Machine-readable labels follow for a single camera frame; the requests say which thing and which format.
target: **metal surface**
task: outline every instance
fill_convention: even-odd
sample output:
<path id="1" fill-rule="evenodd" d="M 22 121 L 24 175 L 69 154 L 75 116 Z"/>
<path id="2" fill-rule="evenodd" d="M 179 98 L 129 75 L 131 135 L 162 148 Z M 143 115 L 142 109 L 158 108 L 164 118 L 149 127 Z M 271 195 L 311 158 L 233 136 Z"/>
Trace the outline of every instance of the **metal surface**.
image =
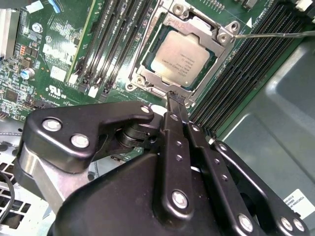
<path id="1" fill-rule="evenodd" d="M 188 206 L 187 198 L 180 191 L 174 191 L 172 193 L 172 200 L 175 203 L 175 205 L 181 209 L 185 209 Z"/>
<path id="2" fill-rule="evenodd" d="M 83 134 L 76 134 L 71 137 L 71 143 L 77 148 L 87 148 L 89 146 L 89 139 Z"/>
<path id="3" fill-rule="evenodd" d="M 290 222 L 289 222 L 286 218 L 281 217 L 281 222 L 282 222 L 283 226 L 284 226 L 287 230 L 293 231 L 292 225 L 290 224 Z"/>
<path id="4" fill-rule="evenodd" d="M 52 132 L 56 132 L 62 127 L 61 123 L 56 119 L 46 119 L 44 120 L 42 125 L 44 129 Z"/>
<path id="5" fill-rule="evenodd" d="M 313 205 L 314 50 L 314 39 L 298 46 L 220 136 L 280 198 L 300 189 Z M 303 220 L 315 235 L 315 213 Z"/>
<path id="6" fill-rule="evenodd" d="M 39 159 L 26 146 L 23 146 L 19 161 L 22 169 L 34 178 L 54 213 L 72 192 L 89 182 L 88 169 L 79 174 L 66 173 Z"/>
<path id="7" fill-rule="evenodd" d="M 251 221 L 247 218 L 247 216 L 243 215 L 243 214 L 240 214 L 238 216 L 238 219 L 241 223 L 241 226 L 248 232 L 252 232 L 253 230 L 253 226 L 252 226 L 252 223 Z"/>
<path id="8" fill-rule="evenodd" d="M 19 12 L 0 8 L 0 58 L 13 56 L 19 18 Z"/>

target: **ram slot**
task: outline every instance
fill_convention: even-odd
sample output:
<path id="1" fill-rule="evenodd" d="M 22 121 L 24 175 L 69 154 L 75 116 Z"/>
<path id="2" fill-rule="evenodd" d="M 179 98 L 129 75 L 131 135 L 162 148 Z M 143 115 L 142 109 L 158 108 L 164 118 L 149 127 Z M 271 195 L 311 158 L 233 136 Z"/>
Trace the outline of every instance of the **ram slot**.
<path id="1" fill-rule="evenodd" d="M 281 3 L 274 4 L 253 33 L 299 32 L 302 21 Z M 191 119 L 217 131 L 247 95 L 264 80 L 293 40 L 281 38 L 247 39 L 224 72 L 193 111 Z"/>
<path id="2" fill-rule="evenodd" d="M 286 12 L 280 10 L 278 15 L 279 18 L 276 20 L 273 18 L 271 22 L 266 24 L 263 32 L 266 33 L 267 30 L 268 32 L 278 32 L 279 22 L 283 23 L 282 20 L 285 15 Z M 248 47 L 246 54 L 242 56 L 241 62 L 237 64 L 238 66 L 225 79 L 225 85 L 222 86 L 222 84 L 218 84 L 214 90 L 213 96 L 211 97 L 211 100 L 206 108 L 207 112 L 204 112 L 204 114 L 200 117 L 202 120 L 202 125 L 205 125 L 208 122 L 208 119 L 212 117 L 219 105 L 226 99 L 230 93 L 228 89 L 234 89 L 240 80 L 245 80 L 243 76 L 248 74 L 249 68 L 257 68 L 257 57 L 261 58 L 264 53 L 269 51 L 270 41 L 272 41 L 271 38 L 265 38 L 262 40 L 258 38 L 253 40 L 253 44 Z"/>
<path id="3" fill-rule="evenodd" d="M 94 67 L 91 69 L 91 80 L 90 85 L 99 85 L 98 82 L 101 74 L 101 70 L 108 62 L 109 56 L 115 47 L 115 42 L 121 32 L 121 27 L 125 22 L 126 14 L 130 8 L 132 0 L 119 1 L 118 7 L 115 9 L 114 13 L 114 24 L 111 24 L 108 34 L 105 36 L 105 39 L 100 47 L 100 51 L 97 54 L 97 61 Z"/>
<path id="4" fill-rule="evenodd" d="M 118 2 L 118 0 L 106 1 L 105 6 L 103 7 L 102 16 L 98 22 L 93 39 L 89 44 L 89 49 L 85 57 L 86 59 L 83 63 L 84 66 L 82 71 L 84 74 L 89 73 L 91 66 L 95 64 L 96 55 L 99 52 L 98 45 L 102 43 L 104 36 L 108 33 L 108 28 L 113 20 L 113 13 Z"/>
<path id="5" fill-rule="evenodd" d="M 108 81 L 106 82 L 104 91 L 109 91 L 110 88 L 113 86 L 113 83 L 115 82 L 115 79 L 118 76 L 118 73 L 124 64 L 124 61 L 128 55 L 128 52 L 132 49 L 133 43 L 135 42 L 137 35 L 147 18 L 147 14 L 149 13 L 149 10 L 151 9 L 152 3 L 153 3 L 153 0 L 142 1 L 142 4 L 139 7 L 140 14 L 137 14 L 134 20 L 135 24 L 133 24 L 132 26 L 133 30 L 129 32 L 128 42 L 123 52 L 120 53 L 117 58 L 114 69 L 111 71 L 108 77 Z"/>
<path id="6" fill-rule="evenodd" d="M 274 6 L 272 9 L 269 10 L 267 15 L 265 16 L 264 24 L 261 24 L 255 32 L 259 33 L 265 33 L 266 29 L 270 26 L 271 23 L 273 23 L 273 20 L 275 19 L 274 14 L 279 14 L 281 12 L 281 8 Z M 217 97 L 218 92 L 221 90 L 222 86 L 225 88 L 232 85 L 233 81 L 230 79 L 236 71 L 239 71 L 240 73 L 240 65 L 243 63 L 245 59 L 247 59 L 248 55 L 251 54 L 251 51 L 249 49 L 252 49 L 253 46 L 257 44 L 259 39 L 247 39 L 241 46 L 241 49 L 237 52 L 236 56 L 233 58 L 233 61 L 229 63 L 227 68 L 224 70 L 223 74 L 219 76 L 217 81 L 214 83 L 214 85 L 210 88 L 210 91 L 206 94 L 205 98 L 202 100 L 202 102 L 197 106 L 197 108 L 194 110 L 192 119 L 197 120 L 201 125 L 205 125 L 204 119 L 209 117 L 209 112 L 211 103 L 213 100 Z"/>
<path id="7" fill-rule="evenodd" d="M 104 64 L 100 77 L 101 81 L 100 83 L 103 83 L 104 81 L 106 82 L 107 79 L 107 73 L 110 68 L 110 66 L 113 63 L 113 60 L 116 59 L 118 60 L 119 55 L 123 51 L 123 45 L 126 43 L 126 41 L 129 40 L 130 32 L 132 29 L 132 25 L 134 24 L 134 18 L 138 15 L 138 9 L 141 7 L 143 1 L 137 0 L 133 6 L 128 10 L 127 13 L 127 18 L 124 20 L 124 23 L 121 27 L 121 30 L 119 32 L 119 37 L 116 39 L 115 46 L 113 50 L 111 51 L 107 62 Z"/>

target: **integrated circuit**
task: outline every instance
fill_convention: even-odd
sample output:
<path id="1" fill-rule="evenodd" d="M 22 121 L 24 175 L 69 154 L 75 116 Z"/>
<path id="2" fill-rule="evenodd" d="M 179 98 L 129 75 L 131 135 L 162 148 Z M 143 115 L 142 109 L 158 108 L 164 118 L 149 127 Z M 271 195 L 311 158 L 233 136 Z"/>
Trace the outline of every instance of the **integrated circuit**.
<path id="1" fill-rule="evenodd" d="M 189 87 L 209 58 L 210 53 L 199 45 L 198 37 L 172 30 L 158 49 L 151 69 L 168 84 Z"/>
<path id="2" fill-rule="evenodd" d="M 9 90 L 9 89 L 6 90 L 5 96 L 4 96 L 5 100 L 8 100 L 10 102 L 17 102 L 18 97 L 19 97 L 19 94 L 17 92 Z"/>

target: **capacitor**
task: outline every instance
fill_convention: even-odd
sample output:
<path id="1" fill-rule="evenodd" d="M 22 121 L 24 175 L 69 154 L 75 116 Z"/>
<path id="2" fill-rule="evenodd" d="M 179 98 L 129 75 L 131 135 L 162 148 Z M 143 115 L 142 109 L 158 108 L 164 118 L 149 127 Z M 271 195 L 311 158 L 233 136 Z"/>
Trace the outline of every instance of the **capacitor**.
<path id="1" fill-rule="evenodd" d="M 21 72 L 21 78 L 23 80 L 28 80 L 30 78 L 33 78 L 35 76 L 35 71 L 32 68 L 26 68 Z"/>

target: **metal rod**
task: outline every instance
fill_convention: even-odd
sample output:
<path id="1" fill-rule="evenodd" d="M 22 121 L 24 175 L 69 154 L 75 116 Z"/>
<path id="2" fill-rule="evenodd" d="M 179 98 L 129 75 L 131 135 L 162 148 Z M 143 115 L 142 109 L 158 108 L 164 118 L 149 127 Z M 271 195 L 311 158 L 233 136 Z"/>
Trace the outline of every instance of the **metal rod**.
<path id="1" fill-rule="evenodd" d="M 234 35 L 233 38 L 269 38 L 269 37 L 278 37 L 278 38 L 304 38 L 308 36 L 315 36 L 314 31 L 305 31 L 300 33 L 262 33 L 262 34 L 240 34 Z"/>

